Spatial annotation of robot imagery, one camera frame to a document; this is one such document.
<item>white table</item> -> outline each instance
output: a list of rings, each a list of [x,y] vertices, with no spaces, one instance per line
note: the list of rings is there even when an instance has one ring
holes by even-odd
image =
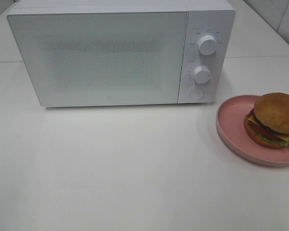
[[[229,2],[236,10],[236,18],[226,57],[289,56],[289,45],[245,2]],[[22,61],[6,20],[15,4],[0,16],[0,62]]]
[[[39,106],[0,63],[0,231],[289,231],[289,167],[233,154],[217,107],[289,93],[289,56],[227,58],[215,103]]]

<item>microwave control panel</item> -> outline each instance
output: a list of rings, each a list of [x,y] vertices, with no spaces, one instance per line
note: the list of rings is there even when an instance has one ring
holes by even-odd
[[[189,11],[178,103],[214,100],[234,10]]]

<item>bottom bun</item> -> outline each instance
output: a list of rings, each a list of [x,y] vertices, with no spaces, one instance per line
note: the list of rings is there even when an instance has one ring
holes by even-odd
[[[257,133],[250,127],[248,119],[249,115],[245,116],[244,118],[244,128],[245,131],[247,132],[248,136],[255,141],[257,144],[261,146],[265,146],[268,148],[274,148],[274,149],[279,149],[279,148],[286,148],[286,146],[280,145],[278,143],[269,143],[262,139],[260,136],[257,135]]]

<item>pink plate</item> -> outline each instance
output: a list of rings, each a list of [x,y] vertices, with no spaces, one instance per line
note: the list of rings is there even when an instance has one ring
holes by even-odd
[[[219,107],[216,128],[225,145],[241,157],[260,165],[282,167],[289,165],[289,147],[271,149],[249,138],[244,117],[252,110],[259,96],[240,95],[228,99]]]

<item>top bun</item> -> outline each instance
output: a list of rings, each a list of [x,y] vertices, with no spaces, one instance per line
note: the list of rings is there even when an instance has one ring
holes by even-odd
[[[263,125],[289,134],[289,95],[275,92],[261,96],[255,102],[254,114]]]

